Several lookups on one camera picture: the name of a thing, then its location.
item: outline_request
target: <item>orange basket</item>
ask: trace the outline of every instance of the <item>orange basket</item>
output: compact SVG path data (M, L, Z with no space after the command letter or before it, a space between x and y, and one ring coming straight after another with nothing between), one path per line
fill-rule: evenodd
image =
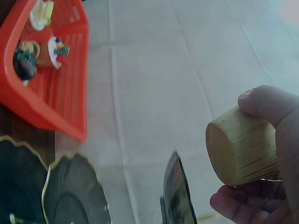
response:
M89 24L83 4L81 0L54 0L51 25L21 36L35 3L17 0L0 28L0 102L38 128L61 131L84 141ZM13 66L19 39L43 43L53 35L70 46L68 66L38 69L24 86Z

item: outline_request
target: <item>dark wooden surface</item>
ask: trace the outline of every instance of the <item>dark wooden surface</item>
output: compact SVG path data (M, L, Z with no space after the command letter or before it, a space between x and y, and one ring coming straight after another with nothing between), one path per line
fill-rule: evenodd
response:
M0 26L16 1L0 0ZM55 160L55 133L31 126L0 104L0 136L2 135L9 135L17 142L26 141L47 165Z

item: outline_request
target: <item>small figurine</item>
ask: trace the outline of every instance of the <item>small figurine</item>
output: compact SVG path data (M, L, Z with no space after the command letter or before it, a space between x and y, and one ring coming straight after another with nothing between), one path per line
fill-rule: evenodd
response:
M57 37L51 37L49 41L41 45L41 53L37 60L37 67L55 67L60 69L68 64L70 47L65 46Z
M49 0L37 0L29 19L24 27L22 35L30 34L36 31L42 31L46 26L51 24L51 17L54 9L54 2Z
M24 85L36 75L36 58L40 54L40 47L37 42L23 41L18 42L14 51L13 64L14 70Z

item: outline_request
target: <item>black plate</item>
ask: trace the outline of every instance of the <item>black plate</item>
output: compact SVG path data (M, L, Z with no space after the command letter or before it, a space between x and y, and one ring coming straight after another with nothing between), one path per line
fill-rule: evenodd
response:
M50 224L111 224L104 190L93 167L79 154L50 165L43 208Z
M169 160L164 176L164 195L160 198L163 224L197 224L188 181L179 155Z
M45 223L41 195L47 170L38 154L26 143L0 137L0 223L19 219Z

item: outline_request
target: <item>blurred hand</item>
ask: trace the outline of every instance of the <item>blurred hand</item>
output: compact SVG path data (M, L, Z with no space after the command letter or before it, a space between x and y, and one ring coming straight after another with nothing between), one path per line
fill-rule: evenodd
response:
M260 86L238 98L240 109L261 116L276 129L282 182L222 186L211 206L237 224L299 224L299 96Z

